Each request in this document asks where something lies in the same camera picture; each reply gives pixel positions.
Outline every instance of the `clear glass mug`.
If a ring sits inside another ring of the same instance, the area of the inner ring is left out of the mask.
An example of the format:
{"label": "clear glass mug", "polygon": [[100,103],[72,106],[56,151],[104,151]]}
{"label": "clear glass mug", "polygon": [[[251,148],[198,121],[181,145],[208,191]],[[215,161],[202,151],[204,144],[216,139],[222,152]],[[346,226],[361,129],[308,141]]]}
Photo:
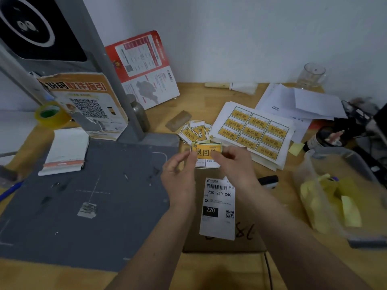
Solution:
{"label": "clear glass mug", "polygon": [[325,68],[317,63],[305,64],[304,69],[297,79],[296,87],[313,88],[320,86],[327,77],[325,72]]}

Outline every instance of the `circular display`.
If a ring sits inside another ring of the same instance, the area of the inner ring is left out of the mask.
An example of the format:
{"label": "circular display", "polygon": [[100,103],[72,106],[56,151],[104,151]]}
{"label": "circular display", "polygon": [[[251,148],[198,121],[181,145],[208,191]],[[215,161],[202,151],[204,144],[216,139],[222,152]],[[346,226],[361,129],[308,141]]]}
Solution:
{"label": "circular display", "polygon": [[51,47],[54,32],[44,16],[26,0],[0,0],[0,19],[19,37],[39,47]]}

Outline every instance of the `hand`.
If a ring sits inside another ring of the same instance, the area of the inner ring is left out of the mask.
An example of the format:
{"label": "hand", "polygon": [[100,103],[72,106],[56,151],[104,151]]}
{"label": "hand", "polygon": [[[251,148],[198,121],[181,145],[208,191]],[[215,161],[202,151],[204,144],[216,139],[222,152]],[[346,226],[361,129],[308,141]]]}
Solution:
{"label": "hand", "polygon": [[[185,151],[171,157],[162,167],[161,182],[170,198],[170,208],[193,209],[195,207],[196,151]],[[187,159],[182,171],[177,169]]]}
{"label": "hand", "polygon": [[211,157],[220,165],[222,172],[238,191],[249,192],[261,186],[246,148],[226,146],[223,154],[212,151]]}

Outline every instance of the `tape roll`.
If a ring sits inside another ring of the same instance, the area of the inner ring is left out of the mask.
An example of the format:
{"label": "tape roll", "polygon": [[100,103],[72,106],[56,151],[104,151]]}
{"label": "tape roll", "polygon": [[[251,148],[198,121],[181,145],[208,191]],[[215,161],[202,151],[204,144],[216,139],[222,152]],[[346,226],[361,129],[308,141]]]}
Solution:
{"label": "tape roll", "polygon": [[57,102],[48,102],[35,111],[35,119],[41,126],[57,129],[71,120],[71,116]]}

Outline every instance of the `wood tabletop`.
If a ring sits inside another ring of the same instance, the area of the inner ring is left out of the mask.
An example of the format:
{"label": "wood tabletop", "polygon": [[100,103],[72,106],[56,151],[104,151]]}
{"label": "wood tabletop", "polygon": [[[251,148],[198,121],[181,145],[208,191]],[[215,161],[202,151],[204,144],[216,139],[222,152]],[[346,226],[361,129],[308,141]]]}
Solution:
{"label": "wood tabletop", "polygon": [[[171,133],[165,124],[185,110],[192,120],[204,120],[212,124],[225,102],[233,101],[254,108],[267,88],[258,86],[254,96],[225,89],[205,88],[202,83],[178,83],[180,97],[162,103],[146,111],[151,132]],[[308,130],[304,139],[316,130]],[[53,131],[36,126],[9,164],[26,177],[37,158],[50,146]],[[180,149],[188,146],[181,142]],[[273,195],[292,214],[308,223],[291,172],[303,161],[303,151],[296,157],[288,153],[284,170],[278,170],[279,184]],[[254,164],[259,177],[269,176],[273,171]],[[0,213],[12,197],[0,203]],[[347,241],[338,236],[313,235],[374,289],[387,288],[387,251],[351,249]],[[286,289],[281,276],[269,257],[275,289]],[[50,264],[29,263],[0,258],[0,289],[103,289],[116,275],[113,272],[70,268]],[[267,269],[262,254],[181,254],[171,289],[269,289]]]}

